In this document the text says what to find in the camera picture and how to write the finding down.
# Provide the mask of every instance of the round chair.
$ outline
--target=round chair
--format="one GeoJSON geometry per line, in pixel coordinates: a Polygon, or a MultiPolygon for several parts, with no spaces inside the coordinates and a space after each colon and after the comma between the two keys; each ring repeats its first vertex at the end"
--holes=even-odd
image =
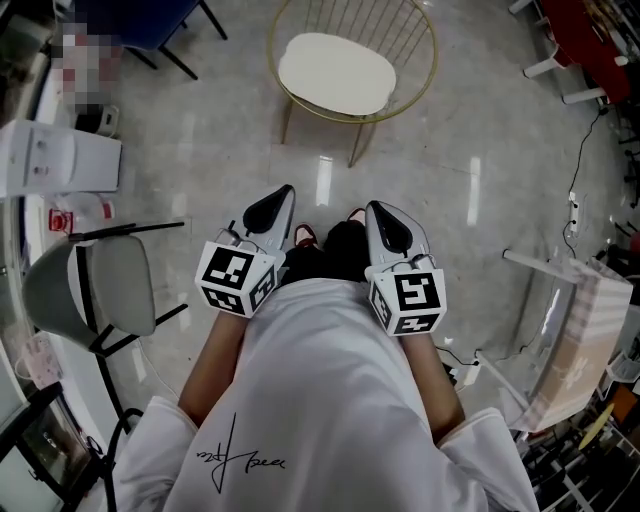
{"type": "Polygon", "coordinates": [[[401,114],[436,73],[433,25],[415,0],[285,0],[267,42],[269,69],[287,94],[281,141],[293,105],[323,119],[363,126],[401,114]]]}

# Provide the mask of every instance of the tiled floor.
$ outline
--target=tiled floor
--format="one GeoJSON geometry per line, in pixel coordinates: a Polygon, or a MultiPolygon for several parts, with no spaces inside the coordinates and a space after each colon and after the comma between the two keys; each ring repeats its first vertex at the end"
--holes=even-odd
{"type": "MultiPolygon", "coordinates": [[[[579,73],[526,79],[521,69],[544,57],[545,36],[530,13],[510,15],[506,0],[425,1],[440,43],[435,81],[407,112],[379,124],[368,152],[347,169],[353,127],[294,109],[287,144],[277,143],[284,96],[267,68],[266,38],[278,3],[210,0],[228,41],[196,10],[169,47],[198,81],[162,55],[158,71],[128,54],[123,59],[119,212],[127,220],[187,222],[143,237],[158,313],[189,303],[179,319],[142,340],[160,376],[181,389],[214,318],[193,286],[204,241],[249,194],[284,183],[298,194],[294,220],[312,223],[320,235],[374,198],[403,208],[423,224],[445,271],[449,312],[436,342],[447,338],[467,360],[478,347],[500,355],[517,349],[514,333],[531,338],[552,283],[501,253],[568,251],[561,234],[567,191],[597,113],[595,102],[560,101],[562,92],[584,88],[579,73]],[[320,157],[331,165],[328,198],[317,193],[320,157]]],[[[615,127],[614,113],[595,125],[574,187],[582,216],[570,242],[583,260],[615,236],[610,215],[626,221],[631,211],[615,127]]],[[[129,350],[109,364],[125,405],[168,393],[149,366],[139,382],[129,350]]],[[[486,399],[472,388],[463,392],[467,406],[486,399]]]]}

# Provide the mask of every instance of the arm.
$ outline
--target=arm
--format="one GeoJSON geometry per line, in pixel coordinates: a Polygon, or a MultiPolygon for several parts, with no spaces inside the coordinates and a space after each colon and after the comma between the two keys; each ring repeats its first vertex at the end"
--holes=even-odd
{"type": "Polygon", "coordinates": [[[233,381],[249,319],[221,312],[184,385],[178,407],[200,427],[233,381]]]}
{"type": "Polygon", "coordinates": [[[464,421],[462,405],[449,382],[431,336],[404,336],[401,344],[427,413],[433,442],[437,445],[448,432],[464,421]]]}

